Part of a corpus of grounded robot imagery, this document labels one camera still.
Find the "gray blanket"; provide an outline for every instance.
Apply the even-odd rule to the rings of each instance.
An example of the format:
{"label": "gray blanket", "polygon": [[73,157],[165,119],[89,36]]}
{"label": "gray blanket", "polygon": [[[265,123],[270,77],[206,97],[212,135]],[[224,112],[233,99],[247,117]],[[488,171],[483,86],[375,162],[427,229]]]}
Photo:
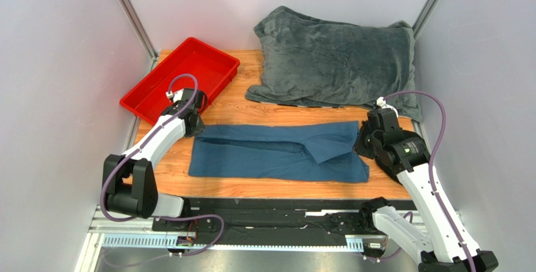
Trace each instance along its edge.
{"label": "gray blanket", "polygon": [[[400,21],[371,28],[324,21],[280,6],[255,28],[262,85],[252,101],[294,106],[372,107],[380,96],[415,89],[413,30]],[[401,115],[422,121],[415,95],[389,100]]]}

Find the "cable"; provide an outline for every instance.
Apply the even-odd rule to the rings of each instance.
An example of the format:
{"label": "cable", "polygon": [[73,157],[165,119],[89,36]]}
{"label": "cable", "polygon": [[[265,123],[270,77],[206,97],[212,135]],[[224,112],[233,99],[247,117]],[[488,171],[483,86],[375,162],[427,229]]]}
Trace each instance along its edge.
{"label": "cable", "polygon": [[[404,218],[406,218],[406,217],[410,217],[410,223],[413,223],[413,212],[411,212],[411,211],[406,212],[406,214],[404,214]],[[368,258],[367,256],[363,256],[363,259],[368,259],[368,260],[372,261],[373,263],[380,263],[380,262],[383,262],[383,261],[392,260],[397,255],[399,255],[400,252],[402,252],[401,247],[399,247],[398,250],[396,250],[392,255],[389,255],[386,258]]]}
{"label": "cable", "polygon": [[168,254],[164,254],[164,255],[160,255],[160,256],[155,256],[154,258],[150,258],[150,259],[147,259],[147,260],[144,260],[144,261],[140,261],[139,263],[133,263],[133,264],[113,264],[113,263],[110,263],[107,259],[106,259],[106,256],[103,256],[101,258],[101,260],[108,266],[112,267],[112,268],[118,268],[118,269],[128,269],[128,268],[134,268],[134,267],[138,267],[138,266],[143,266],[144,264],[148,264],[152,261],[156,261],[158,259],[162,259],[162,258],[168,258],[169,257],[169,253]]}
{"label": "cable", "polygon": [[385,249],[387,249],[387,245],[389,244],[389,236],[385,236]]}
{"label": "cable", "polygon": [[[106,181],[104,181],[103,188],[102,188],[102,191],[101,191],[101,196],[100,196],[100,205],[101,205],[101,211],[102,211],[103,215],[106,218],[108,218],[109,220],[112,220],[114,222],[127,222],[127,221],[133,220],[135,218],[135,217],[117,218],[117,217],[111,216],[109,214],[108,210],[106,209],[106,190],[108,189],[108,186],[109,186],[111,180],[115,177],[115,175],[119,172],[119,170],[125,165],[125,163],[128,162],[136,154],[140,153],[143,150],[143,148],[151,141],[151,139],[153,139],[153,137],[155,137],[155,135],[160,130],[162,130],[167,124],[169,124],[175,118],[177,118],[183,111],[188,109],[190,104],[195,100],[197,92],[198,92],[198,80],[191,74],[181,74],[181,75],[178,75],[177,77],[175,77],[171,81],[171,83],[169,84],[168,93],[171,93],[171,89],[173,87],[173,84],[178,79],[180,79],[182,77],[189,77],[194,81],[194,92],[193,92],[192,97],[190,97],[190,99],[188,99],[188,101],[186,102],[186,105],[184,105],[179,111],[177,111],[174,115],[172,115],[170,118],[168,118],[166,121],[164,121],[160,126],[155,127],[154,131],[152,133],[150,133],[147,136],[147,138],[145,139],[145,141],[143,141],[140,144],[140,148],[135,149],[130,154],[128,154],[123,160],[121,160],[119,162],[119,164],[117,164],[117,166],[115,166],[115,168],[112,170],[112,172],[110,173],[110,175],[108,176]],[[221,222],[220,231],[219,231],[218,235],[216,236],[216,238],[212,242],[210,242],[209,244],[207,244],[206,246],[204,246],[200,250],[197,250],[197,251],[194,251],[194,252],[189,252],[189,253],[184,253],[183,256],[192,256],[192,255],[202,253],[205,250],[207,250],[208,248],[210,248],[212,245],[214,245],[216,243],[216,241],[218,239],[220,239],[221,235],[223,234],[223,229],[224,229],[224,224],[225,224],[224,221],[223,221],[223,218],[221,216],[215,215],[215,214],[206,214],[206,215],[199,215],[199,216],[196,216],[196,217],[186,217],[186,218],[180,218],[180,217],[155,217],[155,218],[161,218],[163,220],[168,220],[168,221],[172,221],[172,222],[187,222],[187,221],[190,221],[190,220],[197,220],[199,218],[217,218],[218,220],[220,220],[220,222]],[[166,257],[166,256],[168,256],[168,255],[158,256],[156,258],[153,258],[153,259],[150,259],[150,260],[138,263],[138,264],[131,264],[131,265],[126,265],[126,266],[115,266],[115,267],[116,268],[131,268],[131,267],[139,266],[141,264],[148,263],[149,261],[153,261],[153,260],[156,260],[158,258],[163,258],[163,257]]]}
{"label": "cable", "polygon": [[456,235],[456,238],[458,238],[458,241],[460,245],[462,246],[466,256],[467,261],[469,262],[469,267],[471,268],[471,272],[476,272],[476,267],[474,265],[474,260],[471,256],[471,252],[469,252],[469,248],[467,247],[467,244],[464,241],[464,238],[462,234],[460,233],[460,230],[456,226],[454,219],[452,216],[450,216],[449,211],[447,210],[447,206],[445,206],[445,202],[443,202],[443,199],[440,196],[440,193],[437,193],[437,185],[435,184],[434,178],[433,178],[433,160],[435,159],[435,155],[437,153],[437,149],[439,148],[439,144],[441,144],[441,141],[443,140],[443,136],[445,135],[445,128],[447,126],[447,113],[445,111],[445,107],[439,101],[437,97],[435,97],[432,94],[426,93],[424,91],[398,91],[396,93],[390,94],[389,96],[386,96],[384,99],[387,101],[388,99],[391,99],[396,96],[401,96],[403,94],[421,94],[423,96],[426,96],[434,102],[436,102],[439,105],[439,109],[441,110],[441,130],[439,131],[439,136],[437,137],[437,141],[435,142],[435,145],[433,146],[432,153],[430,154],[430,162],[428,163],[428,176],[430,177],[430,184],[432,185],[432,191],[434,191],[435,198],[437,199],[437,202],[439,203],[439,206],[443,210],[443,213],[447,217],[447,220],[449,221],[450,226],[452,227],[452,230],[454,231],[454,234]]}

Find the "floor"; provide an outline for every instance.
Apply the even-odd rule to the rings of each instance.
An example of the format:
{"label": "floor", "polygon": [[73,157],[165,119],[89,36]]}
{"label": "floor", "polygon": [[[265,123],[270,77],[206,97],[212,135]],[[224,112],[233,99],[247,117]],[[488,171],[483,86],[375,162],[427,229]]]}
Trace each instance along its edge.
{"label": "floor", "polygon": [[[397,245],[390,241],[386,255],[392,254]],[[165,254],[162,249],[116,248],[102,250],[101,256],[111,264],[126,265],[146,261]],[[99,272],[127,271],[112,268],[99,262]],[[212,272],[402,272],[417,271],[415,262],[405,252],[392,261],[372,263],[364,261],[356,253],[349,252],[295,252],[295,251],[207,251],[179,259],[163,258],[130,268],[128,271],[212,271]]]}
{"label": "floor", "polygon": [[[328,122],[367,120],[367,110],[347,108],[297,108],[256,103],[244,98],[249,86],[260,84],[262,53],[260,50],[227,50],[240,60],[238,74],[201,115],[207,125],[312,125]],[[160,61],[171,51],[163,50]],[[409,118],[399,119],[401,127],[413,130]],[[150,129],[142,121],[136,142]],[[162,158],[155,170],[160,192],[177,196],[226,198],[375,198],[410,199],[408,192],[381,171],[373,160],[363,158],[370,166],[368,183],[306,182],[279,179],[196,178],[188,176],[193,139],[181,139]]]}

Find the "red tray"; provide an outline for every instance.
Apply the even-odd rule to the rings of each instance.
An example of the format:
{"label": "red tray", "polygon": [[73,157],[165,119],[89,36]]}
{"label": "red tray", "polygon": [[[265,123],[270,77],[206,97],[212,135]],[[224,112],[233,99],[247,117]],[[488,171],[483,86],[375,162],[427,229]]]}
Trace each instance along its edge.
{"label": "red tray", "polygon": [[[206,93],[211,104],[237,75],[239,65],[238,59],[190,37],[129,91],[120,104],[154,125],[162,110],[170,105],[165,92],[173,78],[180,74],[196,76],[199,89]],[[172,90],[193,87],[192,79],[181,78]]]}

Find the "wooden table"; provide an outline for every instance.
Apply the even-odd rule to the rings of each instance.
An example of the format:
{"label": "wooden table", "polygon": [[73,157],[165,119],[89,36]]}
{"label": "wooden table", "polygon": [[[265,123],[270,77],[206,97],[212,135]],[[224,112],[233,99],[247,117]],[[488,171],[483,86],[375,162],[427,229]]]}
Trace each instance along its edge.
{"label": "wooden table", "polygon": [[[240,60],[234,80],[203,112],[206,125],[251,124],[251,125],[312,125],[328,122],[367,120],[367,110],[347,108],[297,108],[256,103],[246,100],[244,94],[249,86],[260,84],[262,53],[260,50],[227,50],[226,53]],[[163,50],[162,61],[171,53]],[[413,130],[409,118],[401,117],[400,125]],[[138,142],[152,126],[142,121],[138,129]],[[188,176],[194,139],[181,139],[162,158],[155,170],[160,192],[190,197],[225,198],[375,198],[409,199],[408,192],[390,179],[373,160],[363,158],[370,166],[368,183],[307,182],[281,179],[245,178],[196,178]]]}

